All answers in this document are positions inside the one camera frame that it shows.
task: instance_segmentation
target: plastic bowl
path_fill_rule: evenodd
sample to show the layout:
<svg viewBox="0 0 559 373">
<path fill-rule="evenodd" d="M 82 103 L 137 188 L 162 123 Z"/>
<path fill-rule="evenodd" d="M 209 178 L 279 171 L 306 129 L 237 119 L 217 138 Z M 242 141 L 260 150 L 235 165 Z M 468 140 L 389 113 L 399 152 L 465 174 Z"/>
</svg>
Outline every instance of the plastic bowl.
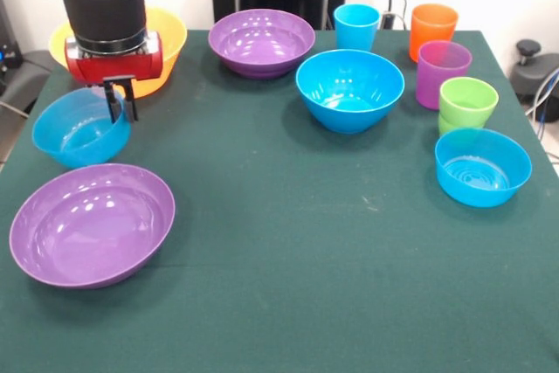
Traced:
<svg viewBox="0 0 559 373">
<path fill-rule="evenodd" d="M 54 178 L 22 205 L 10 229 L 20 268 L 56 287 L 99 288 L 145 265 L 167 237 L 175 199 L 136 166 L 103 164 Z"/>
<path fill-rule="evenodd" d="M 472 207 L 504 204 L 532 174 L 532 162 L 521 145 L 485 128 L 460 128 L 443 135 L 435 158 L 441 188 Z"/>
<path fill-rule="evenodd" d="M 310 113 L 345 135 L 376 124 L 404 92 L 404 76 L 393 63 L 358 50 L 316 54 L 300 66 L 296 81 Z"/>
<path fill-rule="evenodd" d="M 83 88 L 45 109 L 33 126 L 32 138 L 39 150 L 73 169 L 115 157 L 128 142 L 130 132 L 124 112 L 112 123 L 104 94 Z"/>
<path fill-rule="evenodd" d="M 176 15 L 158 8 L 146 8 L 148 29 L 159 32 L 163 47 L 163 70 L 157 79 L 132 80 L 134 97 L 141 98 L 159 89 L 169 78 L 176 63 L 179 52 L 186 43 L 188 32 L 183 21 Z M 52 57 L 66 69 L 66 56 L 64 54 L 65 40 L 73 37 L 69 23 L 62 24 L 52 35 L 49 41 L 49 51 Z M 116 86 L 115 90 L 122 93 L 122 88 Z"/>
<path fill-rule="evenodd" d="M 211 29 L 208 42 L 224 64 L 250 79 L 272 79 L 297 67 L 314 45 L 313 27 L 283 10 L 230 14 Z"/>
</svg>

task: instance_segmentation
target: red robot arm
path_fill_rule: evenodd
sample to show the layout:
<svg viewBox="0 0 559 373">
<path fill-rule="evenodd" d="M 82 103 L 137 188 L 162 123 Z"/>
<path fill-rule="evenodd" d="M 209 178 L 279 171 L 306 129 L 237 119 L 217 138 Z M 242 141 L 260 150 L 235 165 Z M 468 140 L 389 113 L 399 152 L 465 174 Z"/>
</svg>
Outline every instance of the red robot arm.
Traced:
<svg viewBox="0 0 559 373">
<path fill-rule="evenodd" d="M 146 28 L 144 0 L 64 0 L 74 38 L 66 40 L 70 73 L 88 85 L 104 86 L 112 117 L 119 106 L 113 83 L 125 87 L 128 117 L 137 120 L 131 79 L 161 75 L 159 35 Z"/>
</svg>

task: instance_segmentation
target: purple cup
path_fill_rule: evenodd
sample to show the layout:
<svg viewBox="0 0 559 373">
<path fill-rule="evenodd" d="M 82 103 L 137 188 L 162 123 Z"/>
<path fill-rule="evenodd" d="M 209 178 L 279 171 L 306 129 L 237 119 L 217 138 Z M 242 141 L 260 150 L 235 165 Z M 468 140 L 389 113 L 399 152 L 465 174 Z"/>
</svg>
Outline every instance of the purple cup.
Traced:
<svg viewBox="0 0 559 373">
<path fill-rule="evenodd" d="M 431 41 L 419 49 L 416 99 L 426 108 L 438 110 L 440 86 L 450 78 L 466 76 L 472 54 L 463 45 Z"/>
</svg>

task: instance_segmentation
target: yellow bowl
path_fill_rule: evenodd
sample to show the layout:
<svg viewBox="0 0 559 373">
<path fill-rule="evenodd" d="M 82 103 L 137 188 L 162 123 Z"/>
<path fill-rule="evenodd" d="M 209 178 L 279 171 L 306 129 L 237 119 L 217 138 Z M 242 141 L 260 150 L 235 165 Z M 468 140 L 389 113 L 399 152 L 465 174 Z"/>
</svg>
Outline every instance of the yellow bowl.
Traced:
<svg viewBox="0 0 559 373">
<path fill-rule="evenodd" d="M 159 8 L 146 8 L 148 18 L 148 29 L 157 31 L 161 37 L 163 47 L 163 70 L 161 76 L 157 79 L 150 80 L 132 80 L 134 88 L 134 97 L 141 98 L 149 95 L 159 89 L 169 78 L 173 66 L 176 63 L 179 52 L 186 43 L 187 30 L 176 15 Z M 66 56 L 64 54 L 64 45 L 68 37 L 73 37 L 73 31 L 70 23 L 62 24 L 52 35 L 49 41 L 49 51 L 52 57 L 58 61 L 66 69 Z"/>
</svg>

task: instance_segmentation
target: black cylindrical joint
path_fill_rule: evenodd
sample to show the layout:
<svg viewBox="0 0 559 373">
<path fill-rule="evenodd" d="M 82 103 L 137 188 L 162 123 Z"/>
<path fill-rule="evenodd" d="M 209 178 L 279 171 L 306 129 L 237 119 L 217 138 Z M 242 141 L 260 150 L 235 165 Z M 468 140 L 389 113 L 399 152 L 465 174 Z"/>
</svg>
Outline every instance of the black cylindrical joint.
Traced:
<svg viewBox="0 0 559 373">
<path fill-rule="evenodd" d="M 79 46 L 93 54 L 122 54 L 146 35 L 144 0 L 64 0 Z"/>
<path fill-rule="evenodd" d="M 382 30 L 391 30 L 394 27 L 394 19 L 396 16 L 393 13 L 385 13 L 381 20 Z"/>
</svg>

